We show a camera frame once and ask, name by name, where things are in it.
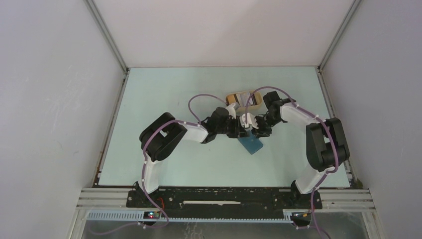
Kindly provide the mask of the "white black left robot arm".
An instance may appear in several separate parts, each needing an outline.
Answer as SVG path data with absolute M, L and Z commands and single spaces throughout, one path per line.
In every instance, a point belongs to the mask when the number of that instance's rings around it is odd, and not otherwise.
M 138 201 L 145 207 L 152 207 L 157 202 L 160 186 L 161 162 L 165 160 L 182 140 L 206 144 L 213 141 L 218 134 L 229 138 L 247 137 L 248 133 L 236 115 L 238 104 L 216 108 L 211 116 L 199 123 L 175 119 L 169 112 L 163 113 L 139 136 L 142 153 L 145 157 L 141 179 L 142 189 Z

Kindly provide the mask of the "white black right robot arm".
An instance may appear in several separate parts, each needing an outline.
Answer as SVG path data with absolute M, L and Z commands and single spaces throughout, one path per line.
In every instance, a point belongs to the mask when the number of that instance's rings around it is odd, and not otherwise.
M 281 99 L 277 92 L 264 95 L 267 113 L 255 116 L 252 134 L 256 138 L 269 137 L 278 123 L 292 123 L 306 136 L 308 164 L 302 175 L 293 181 L 289 200 L 295 208 L 304 207 L 309 193 L 316 191 L 322 181 L 350 157 L 342 122 L 338 118 L 324 119 L 303 109 L 290 98 Z

